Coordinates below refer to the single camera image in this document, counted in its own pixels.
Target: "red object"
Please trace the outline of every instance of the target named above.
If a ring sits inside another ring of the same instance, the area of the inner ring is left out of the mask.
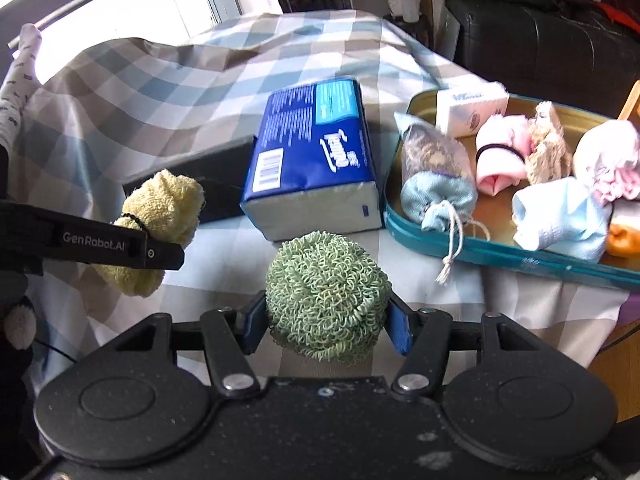
[[[632,30],[640,34],[640,25],[638,25],[638,22],[636,22],[636,20],[634,20],[626,12],[622,12],[622,10],[616,9],[609,4],[603,4],[602,2],[596,2],[595,4],[602,10],[604,10],[605,14],[612,22],[619,23],[620,25],[625,25],[625,27],[631,28]]]

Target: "barcode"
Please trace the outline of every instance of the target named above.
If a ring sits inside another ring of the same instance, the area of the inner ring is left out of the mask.
[[[258,155],[255,163],[254,193],[280,187],[283,156],[284,148],[269,150]]]

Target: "blue tissue package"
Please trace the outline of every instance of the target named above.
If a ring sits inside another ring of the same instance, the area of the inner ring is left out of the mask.
[[[257,137],[241,208],[267,240],[382,227],[356,81],[274,92]]]

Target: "white flower pot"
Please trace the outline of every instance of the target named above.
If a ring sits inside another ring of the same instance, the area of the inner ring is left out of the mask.
[[[417,22],[420,16],[420,0],[387,0],[391,15],[394,17],[406,15],[411,22]]]

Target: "wooden floor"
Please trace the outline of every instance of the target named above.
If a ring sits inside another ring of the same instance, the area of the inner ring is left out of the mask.
[[[610,342],[636,323],[613,331]],[[601,378],[618,401],[618,420],[640,415],[640,330],[619,345],[597,356],[589,370]]]

